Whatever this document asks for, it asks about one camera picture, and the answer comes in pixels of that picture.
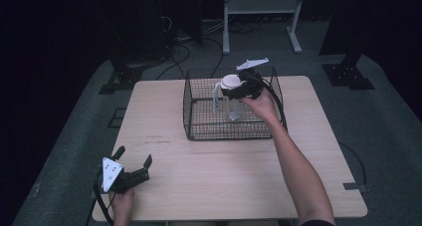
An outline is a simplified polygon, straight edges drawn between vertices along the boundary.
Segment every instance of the forearm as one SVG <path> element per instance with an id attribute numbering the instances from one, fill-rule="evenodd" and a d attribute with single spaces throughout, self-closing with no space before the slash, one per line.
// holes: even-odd
<path id="1" fill-rule="evenodd" d="M 301 225 L 311 219 L 334 224 L 332 209 L 314 167 L 277 120 L 267 122 L 272 133 L 280 166 L 295 202 Z"/>

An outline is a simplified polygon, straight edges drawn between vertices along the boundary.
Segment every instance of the bottle cap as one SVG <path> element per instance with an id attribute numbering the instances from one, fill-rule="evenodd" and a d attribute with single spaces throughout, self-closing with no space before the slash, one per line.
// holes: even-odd
<path id="1" fill-rule="evenodd" d="M 227 75 L 221 80 L 222 89 L 232 90 L 242 86 L 242 84 L 243 81 L 240 81 L 237 75 Z"/>

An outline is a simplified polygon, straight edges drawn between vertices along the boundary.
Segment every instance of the white shelf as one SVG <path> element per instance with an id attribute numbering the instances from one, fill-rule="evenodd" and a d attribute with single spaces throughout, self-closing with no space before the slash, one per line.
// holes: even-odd
<path id="1" fill-rule="evenodd" d="M 233 14 L 294 14 L 288 34 L 295 53 L 302 52 L 295 30 L 303 0 L 224 0 L 223 54 L 230 54 L 229 15 Z"/>
<path id="2" fill-rule="evenodd" d="M 228 14 L 295 13 L 298 0 L 229 0 Z"/>

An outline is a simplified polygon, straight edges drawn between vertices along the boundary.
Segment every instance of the sleeve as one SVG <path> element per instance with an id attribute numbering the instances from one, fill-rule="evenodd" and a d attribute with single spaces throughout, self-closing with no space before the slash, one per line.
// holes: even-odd
<path id="1" fill-rule="evenodd" d="M 310 220 L 305 222 L 302 226 L 334 226 L 323 220 Z"/>

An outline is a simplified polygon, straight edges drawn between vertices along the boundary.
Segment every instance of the dark background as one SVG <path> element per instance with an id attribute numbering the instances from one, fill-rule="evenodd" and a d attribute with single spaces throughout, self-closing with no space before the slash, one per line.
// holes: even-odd
<path id="1" fill-rule="evenodd" d="M 196 36 L 200 18 L 223 15 L 223 0 L 158 1 L 156 11 Z M 10 224 L 97 67 L 110 53 L 153 58 L 154 51 L 130 42 L 132 20 L 125 18 L 120 0 L 0 0 L 0 5 L 0 218 Z M 357 39 L 421 118 L 420 13 L 419 0 L 305 0 L 301 19 L 330 19 L 324 55 L 344 54 Z M 155 37 L 137 40 L 155 46 L 164 38 Z"/>

